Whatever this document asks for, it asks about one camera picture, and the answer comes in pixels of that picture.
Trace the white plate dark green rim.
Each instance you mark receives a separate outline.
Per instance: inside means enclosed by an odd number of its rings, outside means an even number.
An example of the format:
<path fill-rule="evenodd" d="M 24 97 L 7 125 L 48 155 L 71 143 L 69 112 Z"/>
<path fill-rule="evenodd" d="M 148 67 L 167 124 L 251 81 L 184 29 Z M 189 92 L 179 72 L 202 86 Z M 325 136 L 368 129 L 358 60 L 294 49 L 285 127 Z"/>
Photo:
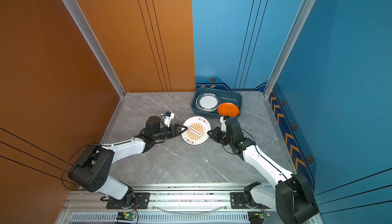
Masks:
<path fill-rule="evenodd" d="M 196 107 L 204 112 L 216 111 L 220 103 L 219 97 L 214 93 L 202 93 L 196 99 Z"/>

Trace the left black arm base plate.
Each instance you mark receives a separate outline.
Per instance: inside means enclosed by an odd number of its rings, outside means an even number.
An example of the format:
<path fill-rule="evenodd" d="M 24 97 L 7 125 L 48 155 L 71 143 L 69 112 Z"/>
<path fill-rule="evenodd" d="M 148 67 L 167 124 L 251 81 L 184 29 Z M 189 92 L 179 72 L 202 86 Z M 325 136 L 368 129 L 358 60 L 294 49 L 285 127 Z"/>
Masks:
<path fill-rule="evenodd" d="M 109 198 L 106 209 L 147 209 L 150 201 L 151 194 L 149 192 L 137 192 L 134 193 L 133 202 L 129 205 L 121 203 L 112 197 Z"/>

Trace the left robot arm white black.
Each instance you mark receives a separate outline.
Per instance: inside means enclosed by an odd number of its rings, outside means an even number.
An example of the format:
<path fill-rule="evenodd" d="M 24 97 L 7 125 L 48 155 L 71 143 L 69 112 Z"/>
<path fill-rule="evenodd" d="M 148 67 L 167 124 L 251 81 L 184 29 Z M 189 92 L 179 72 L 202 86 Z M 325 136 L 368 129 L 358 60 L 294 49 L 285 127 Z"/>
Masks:
<path fill-rule="evenodd" d="M 172 113 L 164 119 L 151 116 L 140 133 L 131 139 L 112 144 L 88 144 L 73 164 L 68 177 L 89 192 L 98 192 L 116 200 L 122 208 L 132 208 L 136 201 L 131 186 L 109 176 L 111 166 L 124 158 L 148 152 L 153 146 L 182 135 L 187 126 L 170 122 Z"/>

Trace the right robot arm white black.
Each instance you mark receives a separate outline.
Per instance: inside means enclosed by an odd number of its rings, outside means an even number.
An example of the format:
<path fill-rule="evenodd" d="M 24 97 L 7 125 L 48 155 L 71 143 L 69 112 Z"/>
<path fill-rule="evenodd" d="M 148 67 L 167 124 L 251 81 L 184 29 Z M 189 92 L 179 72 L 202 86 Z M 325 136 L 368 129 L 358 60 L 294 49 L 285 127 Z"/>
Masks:
<path fill-rule="evenodd" d="M 272 208 L 285 224 L 302 224 L 319 213 L 307 178 L 285 169 L 267 156 L 253 136 L 245 137 L 246 131 L 236 118 L 222 117 L 221 126 L 207 134 L 215 142 L 228 145 L 234 155 L 258 170 L 270 183 L 271 189 L 256 182 L 244 189 L 250 206 L 266 205 Z"/>

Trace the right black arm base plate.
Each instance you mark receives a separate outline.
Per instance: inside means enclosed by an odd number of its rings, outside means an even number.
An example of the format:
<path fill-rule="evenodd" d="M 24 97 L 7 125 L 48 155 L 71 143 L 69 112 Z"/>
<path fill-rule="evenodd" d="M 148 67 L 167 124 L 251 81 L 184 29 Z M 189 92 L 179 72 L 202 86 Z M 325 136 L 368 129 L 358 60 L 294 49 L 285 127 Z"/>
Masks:
<path fill-rule="evenodd" d="M 230 203 L 232 209 L 252 209 L 251 197 L 244 192 L 231 192 Z"/>

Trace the white orange sunburst plate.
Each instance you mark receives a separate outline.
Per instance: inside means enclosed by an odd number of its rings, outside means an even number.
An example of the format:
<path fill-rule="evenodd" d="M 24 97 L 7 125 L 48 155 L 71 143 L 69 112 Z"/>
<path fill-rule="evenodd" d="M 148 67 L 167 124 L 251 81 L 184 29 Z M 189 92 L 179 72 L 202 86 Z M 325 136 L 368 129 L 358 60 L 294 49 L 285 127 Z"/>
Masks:
<path fill-rule="evenodd" d="M 211 130 L 211 123 L 205 117 L 190 117 L 183 123 L 183 126 L 187 127 L 187 130 L 181 134 L 181 138 L 190 146 L 203 145 L 210 138 L 208 132 Z"/>

